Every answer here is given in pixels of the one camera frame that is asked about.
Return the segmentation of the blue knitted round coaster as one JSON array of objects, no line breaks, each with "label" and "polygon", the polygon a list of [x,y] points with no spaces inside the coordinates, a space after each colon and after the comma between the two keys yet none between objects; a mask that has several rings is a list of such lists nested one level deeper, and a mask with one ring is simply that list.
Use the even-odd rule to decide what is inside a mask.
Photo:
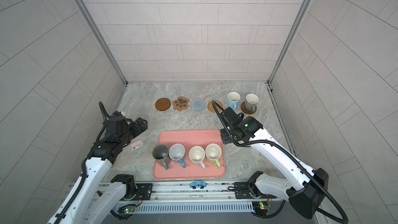
[{"label": "blue knitted round coaster", "polygon": [[194,111],[198,111],[198,112],[202,111],[202,110],[204,110],[205,107],[206,107],[206,102],[202,99],[194,99],[191,102],[191,108]]}]

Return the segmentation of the white mug green handle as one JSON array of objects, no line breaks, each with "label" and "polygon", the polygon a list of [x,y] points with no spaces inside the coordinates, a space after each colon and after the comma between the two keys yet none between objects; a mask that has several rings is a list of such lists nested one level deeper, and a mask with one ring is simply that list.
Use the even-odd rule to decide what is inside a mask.
[{"label": "white mug green handle", "polygon": [[221,168],[220,158],[222,155],[221,147],[217,144],[209,144],[205,149],[206,159],[209,163],[213,163],[217,168]]}]

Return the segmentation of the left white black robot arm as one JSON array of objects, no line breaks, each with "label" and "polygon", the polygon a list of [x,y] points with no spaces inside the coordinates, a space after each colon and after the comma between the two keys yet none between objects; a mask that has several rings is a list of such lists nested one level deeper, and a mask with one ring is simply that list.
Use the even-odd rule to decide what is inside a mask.
[{"label": "left white black robot arm", "polygon": [[122,112],[116,111],[111,115],[105,110],[101,112],[103,126],[81,163],[81,175],[60,208],[49,219],[50,224],[99,224],[120,200],[130,200],[135,196],[143,199],[134,176],[118,174],[106,192],[93,205],[90,204],[102,179],[123,148],[148,129],[148,122],[143,118],[133,121],[124,117]]}]

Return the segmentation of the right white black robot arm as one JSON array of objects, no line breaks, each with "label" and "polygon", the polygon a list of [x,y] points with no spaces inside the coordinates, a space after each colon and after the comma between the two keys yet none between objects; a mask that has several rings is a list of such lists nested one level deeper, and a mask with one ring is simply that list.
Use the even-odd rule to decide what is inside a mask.
[{"label": "right white black robot arm", "polygon": [[215,101],[212,106],[223,125],[221,137],[238,147],[251,147],[268,159],[285,177],[275,178],[256,172],[248,180],[255,197],[273,195],[289,202],[301,216],[311,219],[316,212],[340,224],[349,219],[328,193],[329,176],[321,168],[313,169],[278,143],[254,117],[237,114],[230,107],[223,109]]}]

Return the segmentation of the white mug blue handle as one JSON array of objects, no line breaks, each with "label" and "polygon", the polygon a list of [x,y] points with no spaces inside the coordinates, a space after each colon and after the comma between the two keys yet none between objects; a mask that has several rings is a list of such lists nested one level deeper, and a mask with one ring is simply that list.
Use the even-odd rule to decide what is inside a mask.
[{"label": "white mug blue handle", "polygon": [[227,98],[227,106],[232,110],[236,110],[239,105],[240,94],[234,91],[229,92]]}]

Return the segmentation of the woven rattan round coaster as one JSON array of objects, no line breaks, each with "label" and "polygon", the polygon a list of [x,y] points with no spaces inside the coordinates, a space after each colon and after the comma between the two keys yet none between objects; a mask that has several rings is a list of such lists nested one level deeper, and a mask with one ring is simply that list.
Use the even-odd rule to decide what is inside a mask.
[{"label": "woven rattan round coaster", "polygon": [[223,104],[218,101],[218,100],[211,100],[207,104],[207,108],[210,112],[215,113],[215,112],[222,112],[223,111]]}]

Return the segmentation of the brown wooden round coaster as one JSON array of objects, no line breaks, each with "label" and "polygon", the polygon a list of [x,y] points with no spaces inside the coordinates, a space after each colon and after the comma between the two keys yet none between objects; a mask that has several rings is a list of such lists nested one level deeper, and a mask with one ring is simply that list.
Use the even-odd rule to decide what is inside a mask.
[{"label": "brown wooden round coaster", "polygon": [[252,114],[254,114],[254,113],[257,111],[257,107],[256,107],[256,106],[255,106],[255,110],[254,110],[254,111],[248,110],[248,109],[245,107],[245,103],[246,103],[246,102],[243,102],[243,103],[241,104],[241,110],[242,110],[245,114],[252,115]]},{"label": "brown wooden round coaster", "polygon": [[171,107],[172,103],[168,98],[160,98],[155,102],[155,108],[158,111],[166,111]]}]

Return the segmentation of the grey mug blue handle front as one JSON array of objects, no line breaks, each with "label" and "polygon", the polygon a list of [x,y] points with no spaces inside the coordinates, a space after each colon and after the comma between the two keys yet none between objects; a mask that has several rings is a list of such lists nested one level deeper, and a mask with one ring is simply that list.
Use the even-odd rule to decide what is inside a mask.
[{"label": "grey mug blue handle front", "polygon": [[186,150],[182,144],[174,144],[169,150],[169,157],[176,163],[179,163],[183,169],[186,168],[184,163]]}]

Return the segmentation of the white mug pink handle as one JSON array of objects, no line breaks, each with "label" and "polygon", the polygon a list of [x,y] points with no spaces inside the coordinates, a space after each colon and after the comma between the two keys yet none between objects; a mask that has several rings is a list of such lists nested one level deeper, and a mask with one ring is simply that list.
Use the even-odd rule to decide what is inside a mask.
[{"label": "white mug pink handle", "polygon": [[194,146],[189,151],[189,158],[194,165],[201,166],[203,170],[206,169],[204,159],[206,157],[205,150],[201,146]]}]

